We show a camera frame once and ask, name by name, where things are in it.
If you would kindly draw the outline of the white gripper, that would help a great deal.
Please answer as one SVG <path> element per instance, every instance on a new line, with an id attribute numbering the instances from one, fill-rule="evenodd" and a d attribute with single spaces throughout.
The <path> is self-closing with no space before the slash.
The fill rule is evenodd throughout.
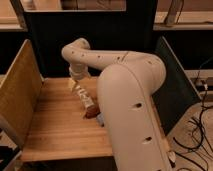
<path id="1" fill-rule="evenodd" d="M 82 80 L 83 78 L 88 76 L 88 67 L 84 64 L 71 64 L 69 66 L 69 73 L 72 78 L 69 78 L 68 86 L 71 92 L 73 92 L 76 81 L 75 80 Z"/>

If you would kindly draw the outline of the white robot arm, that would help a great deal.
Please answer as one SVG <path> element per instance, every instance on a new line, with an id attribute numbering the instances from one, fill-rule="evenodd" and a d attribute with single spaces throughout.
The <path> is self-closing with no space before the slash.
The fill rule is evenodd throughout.
<path id="1" fill-rule="evenodd" d="M 98 104 L 118 171 L 172 171 L 151 98 L 166 78 L 163 61 L 143 52 L 92 50 L 84 38 L 61 54 L 76 80 L 90 67 L 101 71 Z"/>

